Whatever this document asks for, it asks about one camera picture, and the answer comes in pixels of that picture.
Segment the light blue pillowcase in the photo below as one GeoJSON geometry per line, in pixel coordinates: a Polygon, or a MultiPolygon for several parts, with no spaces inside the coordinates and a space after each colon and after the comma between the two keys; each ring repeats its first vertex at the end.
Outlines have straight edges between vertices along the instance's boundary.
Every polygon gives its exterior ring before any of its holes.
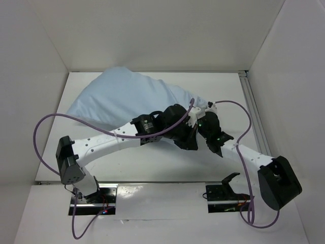
{"type": "Polygon", "coordinates": [[[112,130],[139,115],[164,111],[174,104],[188,108],[191,99],[194,106],[207,107],[206,100],[177,85],[115,67],[94,79],[78,95],[67,114],[98,128],[112,130]]]}

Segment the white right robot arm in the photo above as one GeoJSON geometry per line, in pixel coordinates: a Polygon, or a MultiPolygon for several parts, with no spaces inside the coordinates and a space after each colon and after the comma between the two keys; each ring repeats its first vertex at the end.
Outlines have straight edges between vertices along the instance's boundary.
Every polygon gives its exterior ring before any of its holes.
{"type": "Polygon", "coordinates": [[[257,173],[261,197],[271,209],[280,210],[302,193],[302,186],[285,157],[273,158],[239,144],[221,130],[215,113],[206,112],[205,116],[198,119],[198,132],[213,153],[234,162],[245,163],[247,169],[257,173]]]}

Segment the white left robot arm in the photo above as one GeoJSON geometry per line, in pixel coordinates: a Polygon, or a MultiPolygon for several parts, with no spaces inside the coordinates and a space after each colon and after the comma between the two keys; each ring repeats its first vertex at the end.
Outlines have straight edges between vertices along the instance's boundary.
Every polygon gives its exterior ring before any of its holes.
{"type": "Polygon", "coordinates": [[[86,165],[108,154],[159,142],[162,138],[173,140],[181,149],[197,150],[197,120],[203,113],[199,107],[186,111],[175,104],[163,112],[140,115],[109,134],[75,141],[64,136],[58,142],[55,155],[61,183],[73,185],[86,202],[94,203],[103,194],[86,165]]]}

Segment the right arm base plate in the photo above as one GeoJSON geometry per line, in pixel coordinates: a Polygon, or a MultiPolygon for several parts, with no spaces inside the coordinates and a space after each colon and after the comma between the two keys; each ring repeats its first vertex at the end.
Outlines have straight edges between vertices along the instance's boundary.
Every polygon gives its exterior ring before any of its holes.
{"type": "Polygon", "coordinates": [[[222,181],[207,183],[202,197],[207,200],[208,213],[247,211],[250,203],[249,193],[239,183],[240,173],[235,172],[222,181]]]}

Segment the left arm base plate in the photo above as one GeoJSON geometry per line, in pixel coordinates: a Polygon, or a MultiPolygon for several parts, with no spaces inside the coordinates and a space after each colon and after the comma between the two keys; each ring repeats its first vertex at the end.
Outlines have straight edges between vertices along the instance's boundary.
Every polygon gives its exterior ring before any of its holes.
{"type": "Polygon", "coordinates": [[[75,196],[75,190],[72,190],[69,216],[73,215],[75,203],[76,216],[95,216],[99,212],[104,216],[115,215],[117,188],[117,184],[99,184],[99,192],[90,197],[85,197],[79,190],[75,196]]]}

